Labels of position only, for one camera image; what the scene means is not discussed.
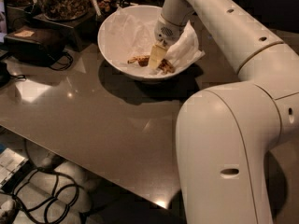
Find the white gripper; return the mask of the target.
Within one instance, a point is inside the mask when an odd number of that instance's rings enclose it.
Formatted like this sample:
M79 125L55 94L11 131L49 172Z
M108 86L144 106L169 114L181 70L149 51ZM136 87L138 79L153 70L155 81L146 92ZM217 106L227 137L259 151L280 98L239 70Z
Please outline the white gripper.
M167 53L167 47L174 45L180 38L185 24L175 24L171 21L166 20L162 15L158 17L154 28L154 36L159 43L155 44L151 48L148 67L151 69L157 69L160 62Z

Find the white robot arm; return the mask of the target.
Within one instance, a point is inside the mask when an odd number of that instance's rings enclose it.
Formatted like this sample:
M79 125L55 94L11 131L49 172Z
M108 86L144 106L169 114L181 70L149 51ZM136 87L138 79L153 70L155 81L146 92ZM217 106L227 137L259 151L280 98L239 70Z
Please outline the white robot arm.
M239 80L197 92L178 113L187 223L273 224L264 156L298 131L299 57L232 0L165 0L156 37L177 41L191 13Z

